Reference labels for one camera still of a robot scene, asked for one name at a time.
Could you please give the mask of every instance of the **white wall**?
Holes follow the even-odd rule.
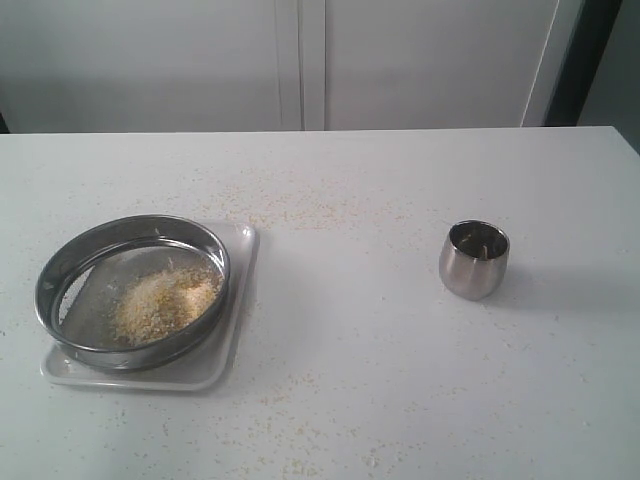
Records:
[[[555,27],[570,33],[581,2],[562,1],[572,8]],[[327,127],[519,126],[557,5],[327,0]],[[543,79],[547,97],[560,63]]]
[[[293,97],[299,128],[297,14],[279,4],[2,1],[0,111],[13,132],[280,130]]]
[[[640,2],[626,0],[585,102],[580,125],[613,125],[640,152]]]

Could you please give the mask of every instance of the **sieve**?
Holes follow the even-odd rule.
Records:
[[[190,275],[186,278],[216,286],[204,300],[192,294],[176,297],[183,309],[199,302],[196,317],[143,341],[118,334],[123,305],[142,282],[180,279],[184,272]],[[55,253],[38,278],[36,313],[70,357],[99,369],[141,370],[172,361],[206,338],[220,319],[229,275],[226,248],[207,228],[166,215],[127,217],[88,230]],[[165,290],[174,296],[172,285],[167,283]],[[153,312],[173,318],[173,310]]]

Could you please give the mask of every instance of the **stainless steel cup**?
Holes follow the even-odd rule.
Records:
[[[456,295],[480,300],[504,277],[509,238],[498,227],[479,220],[456,223],[440,254],[440,278]]]

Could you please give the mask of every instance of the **cup rim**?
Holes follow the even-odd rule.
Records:
[[[489,228],[495,230],[496,232],[498,232],[498,234],[500,236],[502,236],[502,238],[504,238],[504,240],[507,242],[507,246],[506,246],[504,252],[502,252],[497,257],[482,259],[480,257],[474,257],[473,255],[469,255],[468,253],[460,250],[460,248],[458,248],[458,246],[452,240],[451,233],[453,232],[453,230],[456,227],[461,227],[461,226],[469,225],[469,224],[483,225],[485,227],[489,227]],[[449,233],[447,234],[447,241],[449,242],[449,244],[453,247],[453,249],[457,253],[459,253],[460,255],[463,255],[463,256],[465,256],[467,258],[470,258],[471,260],[474,260],[476,262],[487,262],[488,263],[488,262],[492,262],[494,260],[499,260],[499,259],[505,257],[506,255],[508,255],[509,251],[511,250],[511,241],[509,240],[509,236],[504,232],[504,230],[502,230],[500,227],[497,227],[496,225],[493,225],[492,223],[485,222],[484,220],[462,220],[461,222],[454,223],[453,225],[451,225],[451,228],[449,228]]]

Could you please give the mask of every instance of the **square plate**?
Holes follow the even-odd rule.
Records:
[[[231,265],[229,301],[213,332],[195,349],[158,368],[130,373],[94,370],[65,355],[54,344],[40,372],[51,383],[82,387],[114,387],[138,390],[196,391],[213,385],[224,373],[233,350],[247,277],[258,253],[255,229],[244,223],[200,222],[227,248]]]

